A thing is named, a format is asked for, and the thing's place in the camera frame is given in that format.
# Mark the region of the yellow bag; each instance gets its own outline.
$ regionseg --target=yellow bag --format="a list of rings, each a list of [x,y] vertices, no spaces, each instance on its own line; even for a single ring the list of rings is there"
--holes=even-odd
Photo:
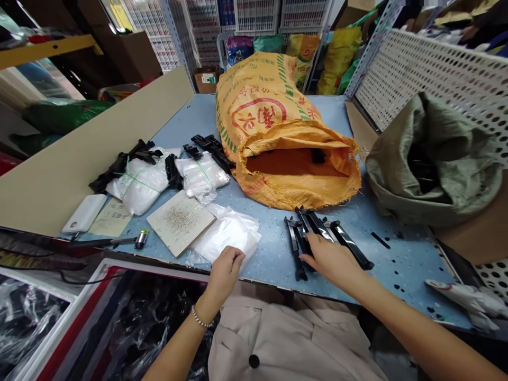
[[[361,178],[353,138],[327,128],[295,88],[295,58],[257,52],[224,73],[217,85],[217,130],[242,190],[280,209],[319,208],[350,199]],[[310,148],[325,153],[314,164]]]
[[[299,90],[305,84],[305,77],[311,68],[311,60],[318,48],[319,35],[291,34],[287,44],[286,54],[296,59],[295,82]]]
[[[361,44],[361,28],[337,29],[328,45],[324,60],[324,70],[317,83],[317,93],[334,95],[342,76],[348,71]]]

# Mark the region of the paper note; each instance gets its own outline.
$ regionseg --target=paper note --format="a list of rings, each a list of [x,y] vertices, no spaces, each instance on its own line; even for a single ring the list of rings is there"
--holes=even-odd
[[[102,208],[88,232],[107,237],[119,237],[131,218],[122,202],[112,198]]]

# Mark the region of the green bag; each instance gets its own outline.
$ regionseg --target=green bag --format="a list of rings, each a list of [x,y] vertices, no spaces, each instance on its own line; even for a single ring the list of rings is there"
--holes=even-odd
[[[358,66],[358,62],[360,62],[360,60],[353,61],[348,71],[344,73],[344,75],[340,79],[339,87],[337,88],[337,92],[335,93],[336,95],[342,95],[346,92],[349,82],[351,82],[351,78],[353,77],[356,67]]]
[[[37,152],[42,151],[47,146],[53,144],[62,135],[58,134],[34,134],[34,135],[18,135],[10,134],[9,140],[18,146],[20,150],[27,155],[32,156]]]
[[[65,135],[111,106],[105,101],[49,98],[26,107],[22,117],[41,133]]]
[[[262,51],[265,53],[282,53],[284,37],[282,34],[257,36],[254,38],[254,53]]]
[[[452,226],[480,212],[499,191],[503,168],[495,149],[486,128],[420,93],[379,136],[365,165],[384,209],[406,223]],[[428,158],[438,177],[426,192],[422,181],[428,179],[419,181],[416,161],[408,160],[415,152]]]

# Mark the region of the metal shelf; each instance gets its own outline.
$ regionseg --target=metal shelf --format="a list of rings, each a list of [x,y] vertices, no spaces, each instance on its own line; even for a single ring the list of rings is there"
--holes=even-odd
[[[86,48],[94,48],[98,55],[104,54],[94,38],[85,34],[0,51],[0,70]]]

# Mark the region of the blue table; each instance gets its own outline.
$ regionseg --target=blue table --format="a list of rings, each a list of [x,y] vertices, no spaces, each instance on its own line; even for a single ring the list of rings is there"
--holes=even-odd
[[[351,136],[346,114],[344,97],[311,96],[310,100],[321,112],[325,124],[337,132]],[[216,134],[214,95],[196,94],[178,113],[169,120],[153,137],[156,145],[165,148],[181,147],[190,143],[196,134]],[[308,282],[297,282],[295,264],[289,248],[289,237],[284,223],[285,216],[296,214],[267,208],[248,198],[240,186],[231,179],[230,184],[218,189],[216,203],[230,206],[237,212],[258,218],[262,234],[256,253],[241,273],[242,279],[249,279],[267,285],[291,289],[349,303],[356,303],[351,297],[331,285],[318,273],[308,274]],[[141,217],[134,217],[122,233],[131,237],[141,229],[150,229],[146,217],[176,194],[175,190],[164,191],[152,208]],[[376,211],[373,195],[365,185],[345,206],[320,210],[330,221],[340,220],[358,247],[375,266],[370,274],[386,288],[405,300],[407,304],[422,313],[470,329],[471,324],[464,311],[439,293],[424,284],[426,279],[453,283],[445,263],[439,256],[425,227],[401,226],[398,220],[380,217]],[[386,239],[390,249],[382,246],[371,233]],[[98,239],[100,236],[85,233],[79,240]],[[145,248],[136,251],[133,245],[119,246],[116,251],[143,255],[163,262],[185,266],[188,254],[175,258],[159,239],[151,233]],[[210,270],[210,264],[194,265],[194,268]]]

